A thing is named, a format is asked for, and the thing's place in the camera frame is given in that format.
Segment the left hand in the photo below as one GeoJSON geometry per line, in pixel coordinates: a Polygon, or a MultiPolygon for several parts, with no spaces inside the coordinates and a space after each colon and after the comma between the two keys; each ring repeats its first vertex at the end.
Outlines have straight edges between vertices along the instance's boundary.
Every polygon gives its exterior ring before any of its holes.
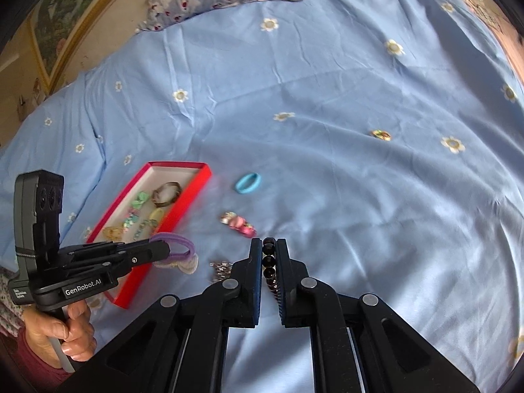
{"type": "Polygon", "coordinates": [[[66,311],[66,322],[42,313],[34,305],[27,306],[22,313],[29,349],[56,369],[61,369],[62,364],[51,339],[60,340],[62,352],[76,362],[89,360],[97,348],[94,327],[90,322],[91,310],[86,301],[71,303],[66,311]]]}

